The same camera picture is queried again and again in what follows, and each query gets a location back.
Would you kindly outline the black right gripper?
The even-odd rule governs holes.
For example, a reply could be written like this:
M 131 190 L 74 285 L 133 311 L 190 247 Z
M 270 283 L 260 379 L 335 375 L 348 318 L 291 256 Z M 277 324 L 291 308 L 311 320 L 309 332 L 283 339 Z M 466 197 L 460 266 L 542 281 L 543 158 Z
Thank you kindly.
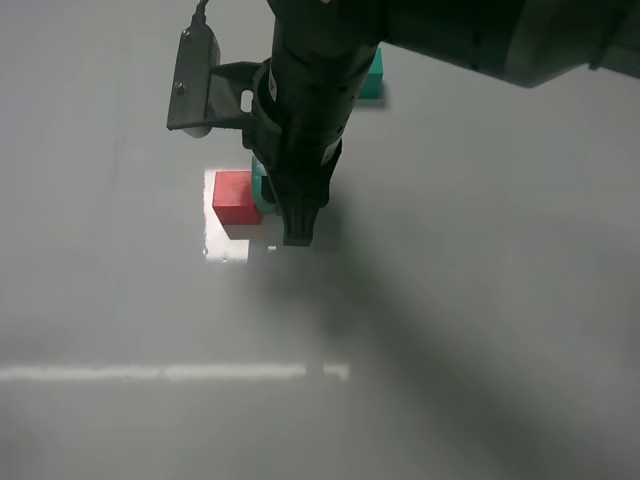
M 329 56 L 297 52 L 274 42 L 260 80 L 264 117 L 252 150 L 264 165 L 283 221 L 283 243 L 308 246 L 342 153 L 342 135 L 377 47 L 357 46 Z

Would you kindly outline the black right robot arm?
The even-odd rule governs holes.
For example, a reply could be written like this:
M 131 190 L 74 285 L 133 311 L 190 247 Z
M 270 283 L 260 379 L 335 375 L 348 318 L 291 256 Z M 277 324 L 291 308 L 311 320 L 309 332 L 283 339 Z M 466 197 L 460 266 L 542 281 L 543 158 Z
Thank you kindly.
M 312 242 L 342 137 L 387 43 L 533 88 L 575 68 L 639 73 L 639 5 L 611 0 L 274 1 L 249 139 L 288 246 Z

